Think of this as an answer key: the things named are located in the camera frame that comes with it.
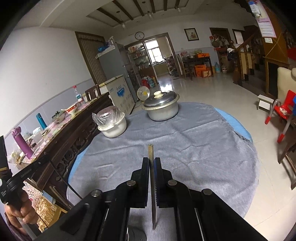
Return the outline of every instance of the white step stool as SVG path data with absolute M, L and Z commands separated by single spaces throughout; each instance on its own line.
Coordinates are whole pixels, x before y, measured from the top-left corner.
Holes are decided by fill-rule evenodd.
M 274 102 L 274 99 L 269 98 L 264 95 L 258 95 L 258 99 L 259 99 L 259 102 L 257 105 L 257 110 L 259 109 L 259 107 L 270 110 L 270 108 L 272 107 L 272 104 Z

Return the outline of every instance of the white wall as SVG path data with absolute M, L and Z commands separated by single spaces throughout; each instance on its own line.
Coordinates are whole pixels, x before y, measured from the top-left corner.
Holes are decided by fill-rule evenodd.
M 181 15 L 178 17 L 154 20 L 138 25 L 134 28 L 123 30 L 117 27 L 113 33 L 114 39 L 127 45 L 135 42 L 134 34 L 142 31 L 145 38 L 168 32 L 175 52 L 194 48 L 211 47 L 209 36 L 210 28 L 228 28 L 232 40 L 235 40 L 232 29 L 244 30 L 243 26 L 252 25 L 255 18 L 238 4 L 229 4 L 220 11 L 198 12 L 194 15 Z M 185 28 L 195 28 L 198 41 L 188 41 Z
M 53 96 L 90 78 L 73 31 L 13 31 L 0 51 L 0 135 Z

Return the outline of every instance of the cooking pot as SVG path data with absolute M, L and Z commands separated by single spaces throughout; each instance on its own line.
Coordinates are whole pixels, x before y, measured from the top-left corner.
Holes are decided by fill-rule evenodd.
M 174 117 L 179 110 L 177 100 L 180 98 L 173 91 L 156 91 L 145 100 L 142 109 L 146 110 L 154 121 L 165 121 Z

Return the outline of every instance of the plastic bag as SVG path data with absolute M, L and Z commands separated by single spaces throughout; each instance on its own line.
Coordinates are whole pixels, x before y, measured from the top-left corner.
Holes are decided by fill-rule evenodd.
M 94 122 L 98 125 L 99 130 L 109 130 L 117 122 L 124 118 L 125 114 L 121 112 L 116 106 L 109 106 L 99 111 L 98 114 L 92 113 Z

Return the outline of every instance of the hand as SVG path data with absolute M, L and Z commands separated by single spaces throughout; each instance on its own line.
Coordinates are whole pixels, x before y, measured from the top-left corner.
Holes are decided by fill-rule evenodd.
M 5 213 L 10 221 L 10 223 L 16 227 L 22 234 L 27 235 L 26 231 L 22 228 L 16 217 L 22 217 L 24 223 L 35 224 L 39 218 L 35 209 L 32 207 L 32 202 L 28 197 L 28 194 L 23 191 L 21 195 L 21 200 L 23 202 L 20 211 L 16 210 L 13 206 L 6 204 Z

